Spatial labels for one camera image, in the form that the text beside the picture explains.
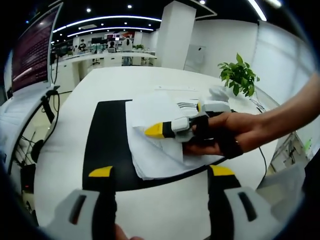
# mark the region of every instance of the white table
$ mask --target white table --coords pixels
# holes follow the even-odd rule
[[[92,65],[93,59],[103,59],[104,67],[120,67],[123,57],[133,58],[134,65],[140,65],[142,58],[149,59],[152,63],[157,59],[155,55],[142,52],[115,52],[115,53],[84,53],[72,57],[67,57],[58,63],[57,77],[56,64],[51,67],[52,78],[56,78],[56,86],[60,86],[58,92],[71,92],[79,82],[88,74],[88,68]]]
[[[70,59],[67,59],[65,61],[68,61],[70,63],[76,63],[76,62],[81,62],[81,61],[86,61],[86,60],[92,60],[92,59],[102,59],[105,57],[131,57],[131,58],[149,58],[149,59],[157,59],[155,55],[151,55],[148,53],[143,53],[143,52],[115,52],[115,53],[109,53],[109,52],[104,52],[104,53],[97,53],[97,54],[83,54],[79,55],[79,57],[72,57]]]
[[[98,102],[166,90],[173,97],[194,99],[210,96],[213,85],[221,86],[221,80],[161,67],[105,67],[90,72],[63,104],[56,129],[38,159],[34,199],[40,226],[50,223],[55,208],[68,194],[82,188],[87,137]],[[233,97],[229,103],[238,112],[259,113],[244,97]],[[267,166],[276,145],[273,141],[261,147]],[[231,168],[242,186],[253,189],[265,174],[259,150],[221,165]],[[145,239],[203,240],[210,235],[208,200],[206,172],[161,186],[117,192],[116,222],[129,235]]]

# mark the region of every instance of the potted plant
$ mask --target potted plant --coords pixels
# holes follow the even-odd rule
[[[138,44],[135,46],[135,48],[143,50],[145,48],[145,46],[143,46],[142,44]]]
[[[250,69],[250,65],[244,62],[242,57],[236,54],[237,63],[223,62],[218,64],[222,69],[220,78],[225,81],[225,86],[232,88],[234,95],[243,92],[245,97],[251,97],[255,92],[255,81],[259,82],[260,78]]]

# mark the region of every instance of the white towel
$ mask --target white towel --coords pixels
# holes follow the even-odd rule
[[[194,100],[172,100],[165,92],[142,95],[126,102],[127,138],[133,165],[140,178],[173,177],[221,159],[221,156],[212,155],[184,156],[182,144],[175,139],[150,138],[141,131],[141,128],[156,123],[196,115],[196,103]]]

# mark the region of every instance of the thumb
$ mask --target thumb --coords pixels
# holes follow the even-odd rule
[[[223,127],[226,124],[226,121],[227,121],[228,117],[229,117],[229,113],[228,112],[223,112],[218,116],[210,117],[208,119],[209,128]],[[192,127],[192,130],[195,131],[196,128],[197,128],[197,126],[194,125]]]

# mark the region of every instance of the monitor screen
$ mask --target monitor screen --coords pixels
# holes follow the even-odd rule
[[[92,44],[100,44],[102,40],[102,37],[93,37],[91,38],[91,43]]]
[[[12,91],[48,82],[48,51],[53,24],[59,8],[55,7],[34,22],[19,38],[12,56]]]
[[[106,39],[108,39],[110,41],[115,41],[116,38],[120,38],[120,34],[119,33],[111,33],[111,34],[107,34],[106,35]]]

